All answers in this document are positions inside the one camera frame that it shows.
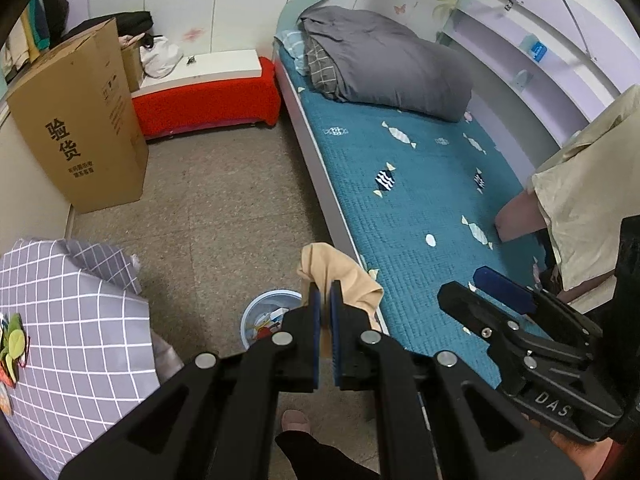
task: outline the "cardboard box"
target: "cardboard box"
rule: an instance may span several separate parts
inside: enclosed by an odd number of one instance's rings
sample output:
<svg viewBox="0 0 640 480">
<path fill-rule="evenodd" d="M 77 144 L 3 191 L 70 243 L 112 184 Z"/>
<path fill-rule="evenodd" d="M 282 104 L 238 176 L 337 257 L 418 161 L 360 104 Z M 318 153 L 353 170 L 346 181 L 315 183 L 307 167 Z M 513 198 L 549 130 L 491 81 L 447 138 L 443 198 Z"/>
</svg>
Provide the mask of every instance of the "cardboard box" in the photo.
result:
<svg viewBox="0 0 640 480">
<path fill-rule="evenodd" d="M 80 213 L 138 200 L 148 149 L 131 103 L 115 20 L 43 56 L 7 96 L 18 129 Z"/>
<path fill-rule="evenodd" d="M 145 71 L 142 69 L 142 62 L 140 61 L 140 42 L 137 41 L 133 45 L 123 48 L 120 53 L 122 54 L 124 73 L 127 75 L 129 91 L 140 90 L 140 84 L 145 78 Z"/>
</svg>

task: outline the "black bag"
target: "black bag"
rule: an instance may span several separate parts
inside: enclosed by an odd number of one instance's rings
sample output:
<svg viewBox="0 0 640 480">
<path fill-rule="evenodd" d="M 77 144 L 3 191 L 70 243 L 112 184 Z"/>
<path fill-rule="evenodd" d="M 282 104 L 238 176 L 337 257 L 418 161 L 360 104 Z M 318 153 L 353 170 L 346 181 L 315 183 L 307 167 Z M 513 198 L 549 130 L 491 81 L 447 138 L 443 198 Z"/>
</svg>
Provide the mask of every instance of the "black bag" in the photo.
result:
<svg viewBox="0 0 640 480">
<path fill-rule="evenodd" d="M 154 26 L 154 20 L 151 18 L 151 13 L 148 10 L 139 10 L 137 12 L 119 12 L 117 14 L 107 14 L 106 16 L 100 16 L 98 18 L 91 18 L 80 23 L 77 27 L 72 28 L 66 33 L 62 41 L 66 41 L 81 32 L 86 31 L 99 23 L 106 22 L 111 18 L 116 19 L 116 26 L 118 27 L 118 36 L 137 36 L 143 32 L 148 31 Z"/>
<path fill-rule="evenodd" d="M 69 2 L 67 0 L 42 0 L 44 12 L 49 25 L 51 47 L 61 43 L 65 32 L 66 17 L 69 14 Z"/>
</svg>

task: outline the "pink cloth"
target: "pink cloth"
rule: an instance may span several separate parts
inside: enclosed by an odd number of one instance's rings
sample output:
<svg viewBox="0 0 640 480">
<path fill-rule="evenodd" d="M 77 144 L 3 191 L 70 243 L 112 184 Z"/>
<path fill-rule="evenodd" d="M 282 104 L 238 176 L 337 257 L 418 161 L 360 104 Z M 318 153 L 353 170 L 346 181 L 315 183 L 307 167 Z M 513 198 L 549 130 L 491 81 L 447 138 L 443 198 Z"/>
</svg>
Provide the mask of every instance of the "pink cloth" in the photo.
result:
<svg viewBox="0 0 640 480">
<path fill-rule="evenodd" d="M 545 229 L 546 222 L 536 194 L 524 190 L 509 200 L 496 215 L 495 228 L 503 242 Z"/>
</svg>

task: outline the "person's foot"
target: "person's foot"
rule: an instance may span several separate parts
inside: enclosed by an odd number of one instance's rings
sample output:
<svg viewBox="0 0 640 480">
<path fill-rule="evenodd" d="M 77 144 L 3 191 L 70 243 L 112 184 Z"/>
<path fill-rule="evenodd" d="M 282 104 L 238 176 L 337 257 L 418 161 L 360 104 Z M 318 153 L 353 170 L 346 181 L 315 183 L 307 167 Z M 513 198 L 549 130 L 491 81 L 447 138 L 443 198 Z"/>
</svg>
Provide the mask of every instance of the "person's foot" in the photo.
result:
<svg viewBox="0 0 640 480">
<path fill-rule="evenodd" d="M 311 434 L 311 424 L 306 415 L 298 410 L 286 410 L 282 414 L 282 431 L 304 431 Z"/>
</svg>

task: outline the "tiled floor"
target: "tiled floor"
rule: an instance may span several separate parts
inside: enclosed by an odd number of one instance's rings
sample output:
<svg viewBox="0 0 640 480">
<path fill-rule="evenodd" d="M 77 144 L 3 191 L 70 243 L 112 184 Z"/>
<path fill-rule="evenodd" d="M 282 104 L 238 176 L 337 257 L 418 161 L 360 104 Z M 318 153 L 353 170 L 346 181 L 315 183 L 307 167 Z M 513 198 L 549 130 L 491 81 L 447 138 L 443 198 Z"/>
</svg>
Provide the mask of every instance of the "tiled floor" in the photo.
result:
<svg viewBox="0 0 640 480">
<path fill-rule="evenodd" d="M 187 360 L 205 349 L 242 351 L 247 304 L 273 288 L 299 290 L 300 249 L 329 241 L 288 120 L 160 140 L 149 146 L 138 202 L 76 217 L 73 236 L 139 256 L 151 325 Z M 363 394 L 332 387 L 323 364 L 313 396 L 282 395 L 278 413 L 302 409 L 314 435 L 377 469 L 375 424 Z M 270 478 L 295 478 L 274 447 Z"/>
</svg>

